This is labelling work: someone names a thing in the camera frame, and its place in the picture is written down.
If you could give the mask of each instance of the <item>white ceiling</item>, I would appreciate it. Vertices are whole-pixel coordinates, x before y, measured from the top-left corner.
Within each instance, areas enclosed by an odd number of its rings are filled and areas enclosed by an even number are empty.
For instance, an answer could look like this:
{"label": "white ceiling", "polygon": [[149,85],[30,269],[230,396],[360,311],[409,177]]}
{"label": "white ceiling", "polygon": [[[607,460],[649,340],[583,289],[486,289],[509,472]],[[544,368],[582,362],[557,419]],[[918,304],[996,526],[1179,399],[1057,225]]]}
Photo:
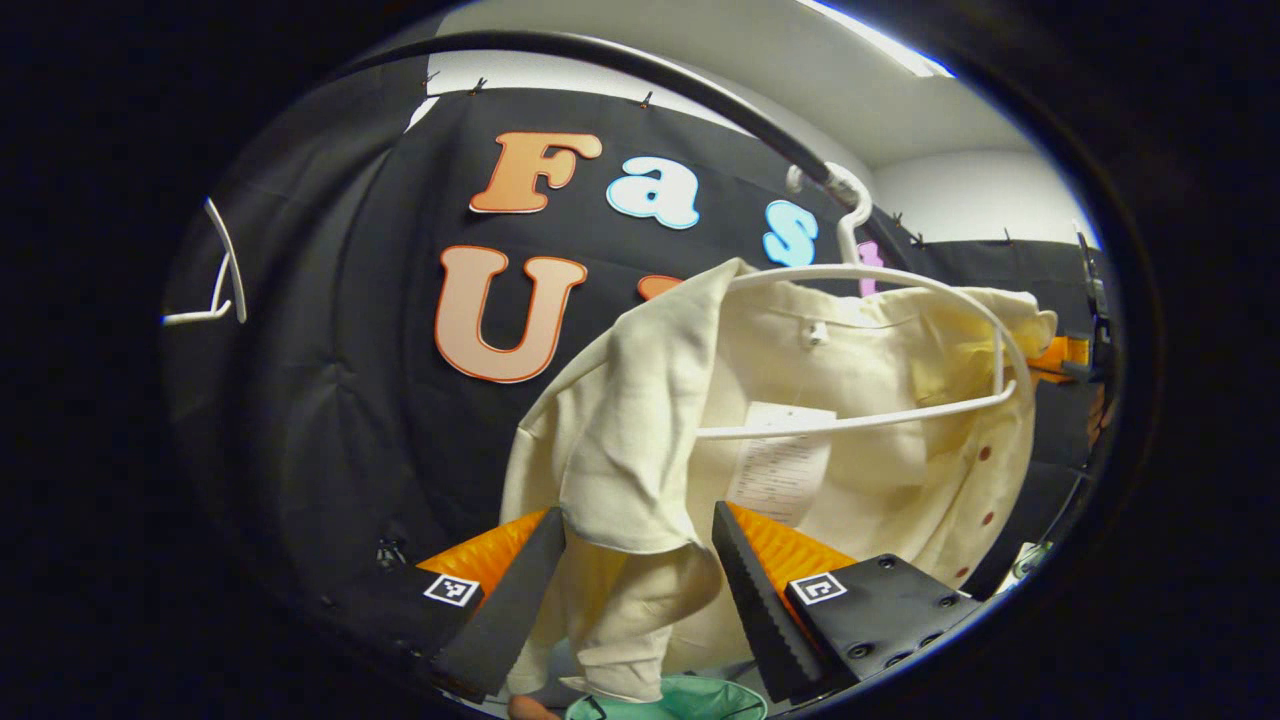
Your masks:
{"label": "white ceiling", "polygon": [[1033,146],[957,79],[918,78],[791,0],[481,0],[439,32],[564,31],[612,40],[764,95],[872,170],[966,150]]}

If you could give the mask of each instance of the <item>shirt tag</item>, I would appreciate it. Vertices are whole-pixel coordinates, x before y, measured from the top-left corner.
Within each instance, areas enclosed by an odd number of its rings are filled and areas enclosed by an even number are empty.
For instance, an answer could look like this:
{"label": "shirt tag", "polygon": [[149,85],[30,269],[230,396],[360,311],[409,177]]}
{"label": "shirt tag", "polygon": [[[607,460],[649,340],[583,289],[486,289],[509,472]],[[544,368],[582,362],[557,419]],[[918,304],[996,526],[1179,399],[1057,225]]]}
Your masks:
{"label": "shirt tag", "polygon": [[[751,401],[744,424],[786,427],[835,419],[835,410]],[[829,434],[742,441],[724,500],[794,528],[809,511],[828,460]]]}

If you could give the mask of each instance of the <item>black curved rod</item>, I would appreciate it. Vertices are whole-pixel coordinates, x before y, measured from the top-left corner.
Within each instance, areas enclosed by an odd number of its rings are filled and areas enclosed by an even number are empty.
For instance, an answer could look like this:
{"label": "black curved rod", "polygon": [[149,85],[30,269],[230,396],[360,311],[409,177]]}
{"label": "black curved rod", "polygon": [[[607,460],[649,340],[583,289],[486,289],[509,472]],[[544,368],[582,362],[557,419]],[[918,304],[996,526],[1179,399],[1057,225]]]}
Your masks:
{"label": "black curved rod", "polygon": [[335,70],[321,85],[387,63],[457,50],[541,53],[544,55],[558,55],[561,58],[593,63],[644,78],[705,105],[754,135],[776,152],[790,160],[792,165],[800,168],[800,172],[831,195],[846,211],[851,211],[856,206],[856,200],[850,201],[850,199],[842,197],[837,192],[835,178],[832,178],[826,163],[817,152],[809,150],[750,102],[675,63],[608,40],[568,32],[540,31],[477,31],[442,35],[356,60]]}

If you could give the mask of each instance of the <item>cream shirt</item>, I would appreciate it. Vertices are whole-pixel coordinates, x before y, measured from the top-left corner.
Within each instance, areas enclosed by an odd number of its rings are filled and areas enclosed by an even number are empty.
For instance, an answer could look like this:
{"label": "cream shirt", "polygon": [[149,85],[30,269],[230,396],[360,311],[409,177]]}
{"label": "cream shirt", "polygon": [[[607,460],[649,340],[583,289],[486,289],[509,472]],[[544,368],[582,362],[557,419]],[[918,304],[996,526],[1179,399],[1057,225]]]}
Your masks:
{"label": "cream shirt", "polygon": [[[582,675],[564,684],[634,702],[659,700],[663,674],[751,657],[710,543],[744,441],[695,442],[699,427],[741,425],[751,401],[854,418],[991,393],[991,327],[952,300],[923,288],[837,299],[785,282],[726,292],[753,272],[730,260],[625,313],[520,423],[500,520],[559,505],[567,546],[512,693],[547,683],[566,637]],[[1028,357],[1048,348],[1057,316],[1032,295],[964,292]],[[829,342],[806,342],[813,320]],[[993,407],[832,436],[796,529],[959,587],[1009,518],[1033,423],[1033,388],[1019,387]]]}

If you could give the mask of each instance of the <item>ceiling light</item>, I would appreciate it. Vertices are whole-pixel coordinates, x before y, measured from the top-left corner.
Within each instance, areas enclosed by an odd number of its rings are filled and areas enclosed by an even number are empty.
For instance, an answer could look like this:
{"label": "ceiling light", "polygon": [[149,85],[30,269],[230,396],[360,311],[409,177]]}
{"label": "ceiling light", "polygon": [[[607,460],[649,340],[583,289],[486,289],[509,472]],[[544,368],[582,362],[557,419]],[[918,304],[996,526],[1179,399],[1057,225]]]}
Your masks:
{"label": "ceiling light", "polygon": [[931,60],[924,55],[920,55],[915,50],[911,50],[910,47],[902,45],[901,42],[897,42],[896,40],[886,37],[884,33],[877,29],[872,29],[870,27],[855,20],[854,18],[850,18],[849,15],[838,10],[828,8],[827,5],[817,3],[815,0],[796,0],[796,3],[800,3],[805,8],[810,8],[813,10],[822,13],[823,15],[827,15],[828,18],[836,20],[837,23],[858,33],[859,37],[874,45],[881,53],[884,53],[890,58],[893,58],[895,60],[897,60],[900,65],[911,70],[911,73],[914,73],[915,77],[951,77],[951,78],[955,77],[946,68],[943,68],[934,60]]}

